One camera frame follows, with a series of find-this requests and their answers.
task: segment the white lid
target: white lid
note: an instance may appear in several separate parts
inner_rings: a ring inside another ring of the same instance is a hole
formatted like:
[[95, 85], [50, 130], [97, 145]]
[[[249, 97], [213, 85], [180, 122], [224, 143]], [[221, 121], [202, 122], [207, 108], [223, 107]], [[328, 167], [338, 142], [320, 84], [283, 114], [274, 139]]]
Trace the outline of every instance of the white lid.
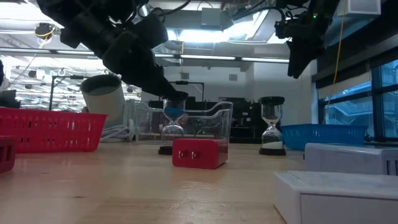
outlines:
[[303, 194], [398, 199], [396, 176], [304, 171], [276, 175]]
[[382, 147], [382, 146], [353, 146], [347, 144], [318, 144], [318, 143], [308, 143], [306, 148], [312, 149], [333, 149], [335, 151], [345, 151], [345, 152], [359, 152], [366, 154], [381, 154], [382, 152], [398, 152], [397, 148], [393, 147]]

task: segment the red basket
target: red basket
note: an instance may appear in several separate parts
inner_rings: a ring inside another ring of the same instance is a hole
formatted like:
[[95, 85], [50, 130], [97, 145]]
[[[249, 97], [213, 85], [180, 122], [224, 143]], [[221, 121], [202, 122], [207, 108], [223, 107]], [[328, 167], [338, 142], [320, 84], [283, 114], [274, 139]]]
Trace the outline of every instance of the red basket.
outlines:
[[92, 152], [106, 115], [0, 108], [0, 136], [15, 136], [17, 152]]
[[16, 138], [0, 136], [0, 174], [14, 167], [16, 146]]

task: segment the hourglass base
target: hourglass base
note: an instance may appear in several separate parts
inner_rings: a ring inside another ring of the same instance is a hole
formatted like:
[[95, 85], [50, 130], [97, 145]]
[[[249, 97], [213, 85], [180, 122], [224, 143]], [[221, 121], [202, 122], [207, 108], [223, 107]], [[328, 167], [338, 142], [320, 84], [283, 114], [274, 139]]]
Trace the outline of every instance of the hourglass base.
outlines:
[[266, 156], [286, 156], [286, 151], [285, 151], [285, 149], [263, 149], [263, 148], [260, 148], [259, 154], [266, 155]]
[[160, 146], [157, 153], [159, 155], [171, 156], [173, 154], [173, 147], [172, 146]]

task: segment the window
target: window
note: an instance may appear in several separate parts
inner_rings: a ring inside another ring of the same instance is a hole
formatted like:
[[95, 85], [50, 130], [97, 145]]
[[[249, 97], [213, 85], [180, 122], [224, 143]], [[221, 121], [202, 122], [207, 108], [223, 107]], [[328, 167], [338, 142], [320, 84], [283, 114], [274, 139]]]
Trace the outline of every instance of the window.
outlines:
[[326, 124], [368, 126], [368, 134], [374, 136], [371, 97], [330, 104], [326, 107], [325, 114]]
[[398, 91], [383, 94], [384, 134], [398, 138]]
[[382, 86], [398, 84], [398, 60], [381, 66]]
[[398, 141], [398, 60], [374, 68], [368, 76], [318, 90], [319, 123], [365, 125], [375, 141]]
[[370, 91], [371, 87], [372, 87], [372, 83], [370, 81], [368, 81], [368, 82], [362, 83], [360, 85], [351, 87], [351, 88], [349, 88], [347, 90], [343, 90], [343, 91], [340, 91], [338, 93], [335, 93], [335, 94], [333, 94], [331, 99], [333, 100], [333, 99], [337, 99], [337, 98], [340, 98], [340, 97], [343, 97], [343, 96], [350, 96], [350, 95], [354, 95], [354, 94], [357, 94], [357, 93]]

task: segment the hourglass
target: hourglass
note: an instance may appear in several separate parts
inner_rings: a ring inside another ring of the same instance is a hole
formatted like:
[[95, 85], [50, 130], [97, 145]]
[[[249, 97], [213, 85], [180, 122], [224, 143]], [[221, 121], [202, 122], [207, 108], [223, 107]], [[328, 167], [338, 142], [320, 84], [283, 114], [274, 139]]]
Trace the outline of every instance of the hourglass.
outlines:
[[163, 99], [163, 114], [169, 123], [162, 128], [162, 146], [159, 154], [171, 155], [173, 140], [184, 136], [184, 129], [179, 125], [179, 119], [184, 115], [185, 99]]
[[280, 96], [268, 96], [259, 99], [261, 104], [261, 117], [268, 124], [268, 128], [262, 134], [262, 146], [259, 154], [270, 156], [285, 156], [282, 133], [276, 128], [276, 124], [282, 118], [282, 105], [285, 98]]

